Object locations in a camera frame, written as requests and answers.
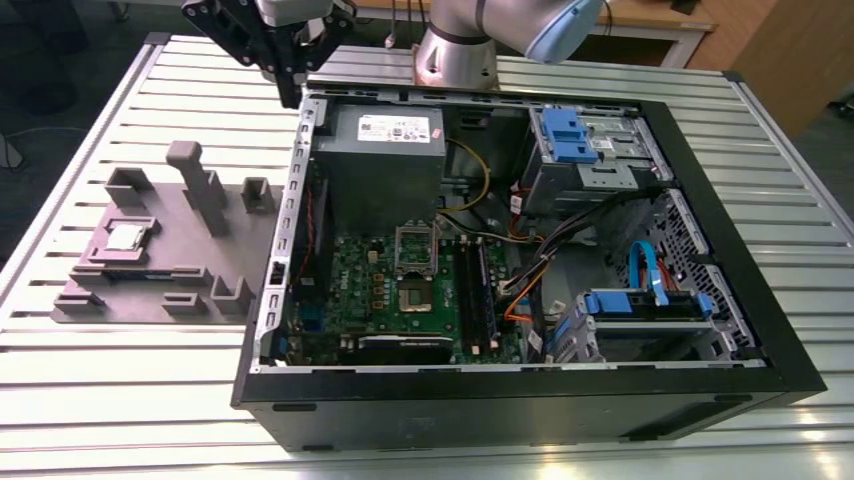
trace metal chassis frame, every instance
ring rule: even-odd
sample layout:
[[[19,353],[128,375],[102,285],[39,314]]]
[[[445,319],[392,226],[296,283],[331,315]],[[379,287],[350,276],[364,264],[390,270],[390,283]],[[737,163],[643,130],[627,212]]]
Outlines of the metal chassis frame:
[[[347,96],[351,100],[374,103],[422,103],[434,105],[469,103],[481,106],[538,107],[546,104],[634,106],[650,123],[663,156],[667,158],[675,177],[683,185],[686,200],[691,207],[706,239],[713,249],[713,257],[721,265],[742,303],[742,311],[750,319],[755,336],[762,344],[761,353],[770,364],[767,368],[743,369],[649,369],[617,371],[575,371],[574,381],[555,382],[562,372],[521,371],[502,373],[451,374],[442,372],[390,373],[380,383],[370,379],[371,374],[359,374],[343,369],[335,375],[259,374],[263,367],[258,363],[256,348],[260,348],[263,332],[278,322],[270,316],[272,292],[264,292],[258,322],[247,329],[244,348],[232,406],[251,410],[267,410],[271,402],[334,402],[359,399],[362,401],[465,398],[506,398],[539,396],[591,395],[665,395],[679,393],[709,393],[718,396],[745,396],[751,392],[771,394],[765,406],[783,406],[826,389],[801,341],[777,303],[770,287],[762,277],[743,240],[729,219],[723,204],[718,199],[699,163],[694,157],[683,134],[677,126],[669,108],[663,103],[631,99],[574,98],[542,94],[507,94],[501,92],[470,92],[463,90],[437,91],[413,86],[347,85],[312,82],[303,104],[303,124],[299,127],[295,158],[288,181],[286,203],[294,198],[292,210],[283,209],[279,228],[292,234],[299,212],[300,182],[304,178],[303,165],[308,161],[311,130],[316,111],[312,102],[318,98]],[[276,233],[276,242],[282,237]],[[290,264],[290,245],[274,249],[274,257]],[[284,285],[279,293],[284,294]],[[682,429],[671,437],[682,436],[735,415],[735,408],[718,415],[713,421],[701,421]]]

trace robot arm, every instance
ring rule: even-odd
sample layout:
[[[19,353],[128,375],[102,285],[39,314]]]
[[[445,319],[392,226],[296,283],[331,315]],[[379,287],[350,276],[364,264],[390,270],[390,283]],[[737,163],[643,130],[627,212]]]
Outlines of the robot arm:
[[[351,0],[188,0],[184,17],[243,65],[275,80],[282,106],[298,108],[306,72],[316,71],[354,27]],[[308,21],[323,33],[308,39]]]
[[[434,0],[418,51],[418,81],[493,88],[495,43],[539,63],[566,60],[593,30],[605,0]]]
[[[593,29],[605,0],[434,0],[418,51],[418,82],[487,89],[497,82],[495,42],[541,63],[565,60]],[[228,54],[275,80],[282,105],[298,108],[316,71],[354,28],[351,0],[188,0],[184,17]],[[323,19],[323,33],[307,25]]]

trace floor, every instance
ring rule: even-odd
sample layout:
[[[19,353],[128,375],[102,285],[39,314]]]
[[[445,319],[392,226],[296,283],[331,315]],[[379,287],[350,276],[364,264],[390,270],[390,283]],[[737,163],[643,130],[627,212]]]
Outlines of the floor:
[[[68,55],[63,63],[74,79],[79,100],[60,114],[35,116],[14,106],[0,92],[0,132],[6,135],[36,127],[87,129],[112,94],[143,40],[151,31],[194,34],[195,30],[172,7],[134,5],[130,21],[116,23],[107,4],[76,3],[92,47]],[[408,29],[399,27],[398,46],[408,43]],[[387,23],[375,21],[359,27],[360,34],[348,43],[379,46],[388,31]],[[74,156],[83,133],[74,130],[40,129],[11,140],[28,160],[20,172],[0,169],[0,266],[36,215],[54,184]],[[827,110],[795,140],[810,165],[837,196],[849,215],[854,214],[854,122],[842,120]]]

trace yellow wire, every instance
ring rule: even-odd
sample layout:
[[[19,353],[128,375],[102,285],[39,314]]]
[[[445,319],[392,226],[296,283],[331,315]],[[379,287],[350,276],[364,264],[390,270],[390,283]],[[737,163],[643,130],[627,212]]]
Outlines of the yellow wire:
[[[507,236],[510,238],[513,238],[514,240],[531,240],[531,237],[523,237],[521,235],[514,235],[513,233],[510,233],[510,231],[507,232]],[[546,238],[543,238],[542,235],[534,235],[534,240],[537,240],[538,242],[545,242]]]
[[[442,213],[453,213],[453,212],[462,212],[463,210],[467,210],[469,208],[471,208],[481,200],[483,200],[483,197],[486,197],[486,194],[490,193],[490,167],[486,164],[486,160],[483,160],[483,157],[478,155],[478,152],[475,152],[469,145],[462,143],[459,140],[454,140],[453,138],[446,138],[446,140],[453,144],[458,145],[463,150],[469,152],[469,155],[475,157],[475,160],[478,160],[478,163],[481,164],[481,168],[483,169],[483,190],[481,191],[481,195],[478,195],[478,198],[475,198],[466,205],[461,205],[459,207],[439,209]]]

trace ram slot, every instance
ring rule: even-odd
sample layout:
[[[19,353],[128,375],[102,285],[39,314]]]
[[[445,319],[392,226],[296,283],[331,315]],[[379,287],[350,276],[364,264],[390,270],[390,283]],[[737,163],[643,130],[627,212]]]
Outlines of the ram slot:
[[[454,283],[463,351],[479,352],[475,333],[474,288],[470,281],[469,245],[463,241],[454,244]]]
[[[493,340],[498,336],[498,325],[495,323],[495,304],[493,302],[493,285],[490,279],[490,265],[486,257],[486,246],[479,241],[477,248],[477,262],[478,262],[478,300],[479,300],[479,312],[482,315],[482,341],[485,348],[493,348]]]

